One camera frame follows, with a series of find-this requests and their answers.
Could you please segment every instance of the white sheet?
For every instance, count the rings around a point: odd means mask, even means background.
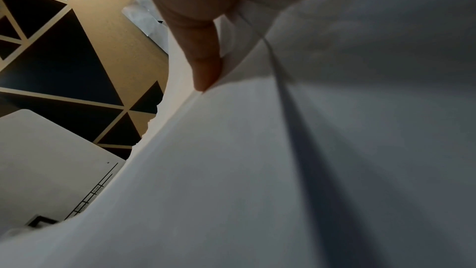
[[[223,78],[177,72],[88,210],[1,266],[474,267],[474,3],[243,0]]]

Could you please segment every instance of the beige wall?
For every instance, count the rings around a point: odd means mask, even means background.
[[[69,0],[126,108],[168,77],[167,55],[122,15],[130,1]]]

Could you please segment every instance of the geometric wall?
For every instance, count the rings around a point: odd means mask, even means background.
[[[0,0],[0,114],[32,110],[127,158],[145,131],[140,112],[162,100],[158,82],[146,88],[124,107],[68,0]]]

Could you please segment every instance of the white fabric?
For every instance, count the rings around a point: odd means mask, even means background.
[[[0,266],[476,266],[474,3],[241,1],[223,78]]]

